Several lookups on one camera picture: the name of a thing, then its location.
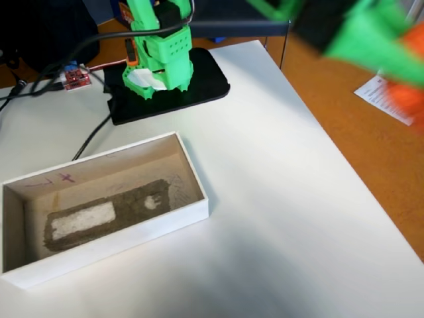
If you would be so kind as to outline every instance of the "paper sheet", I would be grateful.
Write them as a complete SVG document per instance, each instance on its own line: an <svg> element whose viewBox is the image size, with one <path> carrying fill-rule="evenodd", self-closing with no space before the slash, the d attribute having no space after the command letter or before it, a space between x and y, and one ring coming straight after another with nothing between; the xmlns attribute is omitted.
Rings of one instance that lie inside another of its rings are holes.
<svg viewBox="0 0 424 318"><path fill-rule="evenodd" d="M376 75L366 82L365 85L358 88L355 94L369 102L369 104L377 107L379 110L409 126L412 123L412 119L396 109L393 103L388 100L386 95L386 84L387 81L384 78Z"/></svg>

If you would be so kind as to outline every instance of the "wire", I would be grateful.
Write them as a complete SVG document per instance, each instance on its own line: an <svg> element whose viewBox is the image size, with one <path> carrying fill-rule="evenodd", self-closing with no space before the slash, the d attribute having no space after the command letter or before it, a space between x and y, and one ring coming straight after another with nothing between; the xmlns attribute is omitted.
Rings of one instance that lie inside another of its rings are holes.
<svg viewBox="0 0 424 318"><path fill-rule="evenodd" d="M94 136L100 131L100 129L103 128L104 125L109 121L109 119L112 117L112 113L116 108L116 101L113 99L113 106L111 108L111 112L108 114L108 116L97 126L93 132L88 136L87 140L82 144L81 148L78 150L76 155L72 158L72 161L77 160L80 158L83 151L87 148L88 144L91 142L91 140L94 138Z"/></svg>
<svg viewBox="0 0 424 318"><path fill-rule="evenodd" d="M9 104L10 101L11 101L10 99L6 99L6 101L4 102L4 104L2 104L2 106L0 107L0 112L2 110L4 110L4 108L7 106L7 104Z"/></svg>
<svg viewBox="0 0 424 318"><path fill-rule="evenodd" d="M15 95L15 96L4 96L4 97L0 97L0 101L4 101L6 99L15 99L15 98L20 98L20 97L26 97L26 96L32 96L31 93L25 93L25 94L19 94L19 95Z"/></svg>
<svg viewBox="0 0 424 318"><path fill-rule="evenodd" d="M85 70L87 73L91 74L97 81L99 81L103 85L106 92L111 93L109 86L106 85L106 83L101 79L100 76L98 76L96 73L93 73L89 68L86 68L84 66L79 66L79 68L81 68L81 69ZM109 119L115 113L116 108L117 108L117 102L114 99L112 99L112 107L111 107L110 113L106 116L105 119L103 119L103 121L97 127L94 128L94 130L91 132L91 134L88 136L88 138L82 144L81 148L77 151L76 155L72 158L72 161L80 158L80 156L82 155L84 150L87 148L88 144L93 140L95 135L100 131L100 129L103 128L103 126L106 125L106 123L109 121Z"/></svg>
<svg viewBox="0 0 424 318"><path fill-rule="evenodd" d="M122 64L122 63L124 63L126 61L127 61L127 59L124 58L123 60L119 60L119 61L115 61L115 62L104 63L104 64L92 66L89 69L90 69L90 71L94 72L94 71L97 71L97 70L101 70L102 68L105 68L106 66L112 66L112 65Z"/></svg>

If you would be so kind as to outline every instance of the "white rectangle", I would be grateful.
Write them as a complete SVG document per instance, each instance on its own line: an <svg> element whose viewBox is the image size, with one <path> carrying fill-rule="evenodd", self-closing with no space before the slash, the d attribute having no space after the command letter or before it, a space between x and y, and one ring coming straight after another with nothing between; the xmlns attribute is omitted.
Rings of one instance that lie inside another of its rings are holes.
<svg viewBox="0 0 424 318"><path fill-rule="evenodd" d="M106 202L94 207L72 213L67 217L58 217L52 221L52 236L54 240L69 234L84 231L115 220L116 214L112 202Z"/></svg>
<svg viewBox="0 0 424 318"><path fill-rule="evenodd" d="M380 75L374 76L362 87L358 88L354 93L369 104L377 107L379 110L410 126L412 119L403 114L395 105L388 99L386 94L387 80Z"/></svg>

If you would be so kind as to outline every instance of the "black bag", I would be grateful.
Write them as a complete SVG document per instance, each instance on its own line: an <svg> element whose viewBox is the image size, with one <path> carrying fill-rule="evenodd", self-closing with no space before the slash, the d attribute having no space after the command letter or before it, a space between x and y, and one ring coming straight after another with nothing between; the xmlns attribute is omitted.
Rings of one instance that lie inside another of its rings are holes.
<svg viewBox="0 0 424 318"><path fill-rule="evenodd" d="M6 62L17 50L30 67L41 72L47 65L65 58L82 40L98 34L97 25L82 0L6 2L11 8L4 13L19 14L14 23L9 20L9 26L2 26L0 49L9 55L5 56ZM77 63L88 63L99 49L99 42L86 46L77 55Z"/></svg>

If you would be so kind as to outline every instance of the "white table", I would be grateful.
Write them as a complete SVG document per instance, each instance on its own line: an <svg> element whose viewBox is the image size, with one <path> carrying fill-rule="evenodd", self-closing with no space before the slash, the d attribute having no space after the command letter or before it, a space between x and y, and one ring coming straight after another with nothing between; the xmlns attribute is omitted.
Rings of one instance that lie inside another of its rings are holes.
<svg viewBox="0 0 424 318"><path fill-rule="evenodd" d="M424 265L265 49L213 55L227 97L109 123L84 152L179 131L211 218L26 292L0 282L0 317L424 317ZM107 98L13 101L0 181L70 160Z"/></svg>

